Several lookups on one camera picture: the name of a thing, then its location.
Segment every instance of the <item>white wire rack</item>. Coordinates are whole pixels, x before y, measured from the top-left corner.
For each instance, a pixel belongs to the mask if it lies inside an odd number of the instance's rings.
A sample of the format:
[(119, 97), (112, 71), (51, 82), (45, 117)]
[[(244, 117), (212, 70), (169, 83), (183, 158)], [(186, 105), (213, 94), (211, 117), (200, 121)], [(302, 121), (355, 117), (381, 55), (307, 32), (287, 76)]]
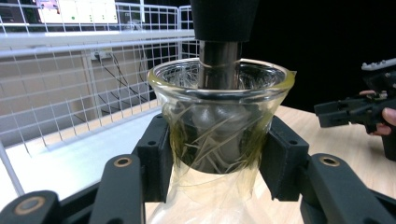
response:
[(19, 2), (0, 3), (12, 12), (0, 18), (0, 151), (22, 194), (9, 149), (23, 147), (32, 157), (156, 107), (148, 70), (197, 57), (198, 43), (190, 7)]

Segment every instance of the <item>monitor screen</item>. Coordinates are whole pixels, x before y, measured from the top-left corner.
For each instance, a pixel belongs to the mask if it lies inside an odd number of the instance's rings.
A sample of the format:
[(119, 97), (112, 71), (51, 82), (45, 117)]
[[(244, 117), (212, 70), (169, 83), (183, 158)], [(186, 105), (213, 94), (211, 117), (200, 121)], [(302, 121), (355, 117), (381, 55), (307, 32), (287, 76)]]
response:
[(117, 23), (115, 0), (33, 0), (43, 23)]

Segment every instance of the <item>wooden table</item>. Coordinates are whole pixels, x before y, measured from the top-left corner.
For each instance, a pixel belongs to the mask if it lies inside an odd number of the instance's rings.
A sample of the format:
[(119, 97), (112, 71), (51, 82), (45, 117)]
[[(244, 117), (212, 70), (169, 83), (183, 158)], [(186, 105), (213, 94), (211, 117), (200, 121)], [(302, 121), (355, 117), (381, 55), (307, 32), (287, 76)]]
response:
[[(346, 161), (369, 188), (396, 198), (396, 162), (384, 156), (379, 136), (366, 133), (362, 125), (346, 125), (323, 129), (313, 113), (280, 106), (276, 115), (299, 134), (308, 144), (310, 155), (327, 153)], [(256, 191), (267, 216), (274, 223), (303, 223), (300, 203), (271, 200), (271, 193), (258, 176)], [(149, 216), (155, 204), (147, 204)]]

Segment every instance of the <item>glass vase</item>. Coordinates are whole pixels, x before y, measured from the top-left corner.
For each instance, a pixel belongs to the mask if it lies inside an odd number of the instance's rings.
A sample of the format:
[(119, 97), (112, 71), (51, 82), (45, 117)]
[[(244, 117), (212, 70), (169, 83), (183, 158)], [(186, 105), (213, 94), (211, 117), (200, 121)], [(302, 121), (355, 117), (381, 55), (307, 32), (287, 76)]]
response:
[(294, 74), (243, 59), (239, 90), (202, 90), (199, 69), (198, 59), (188, 59), (148, 73), (174, 156), (167, 202), (148, 223), (268, 223), (265, 208), (255, 205), (254, 185), (272, 117)]

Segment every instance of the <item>metal cylinder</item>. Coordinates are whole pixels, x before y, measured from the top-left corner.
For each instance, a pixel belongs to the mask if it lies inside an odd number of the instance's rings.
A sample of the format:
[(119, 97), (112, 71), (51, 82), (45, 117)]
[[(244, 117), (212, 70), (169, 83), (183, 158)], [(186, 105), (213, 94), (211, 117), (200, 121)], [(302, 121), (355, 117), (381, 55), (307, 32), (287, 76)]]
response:
[(240, 42), (200, 41), (198, 88), (238, 90)]

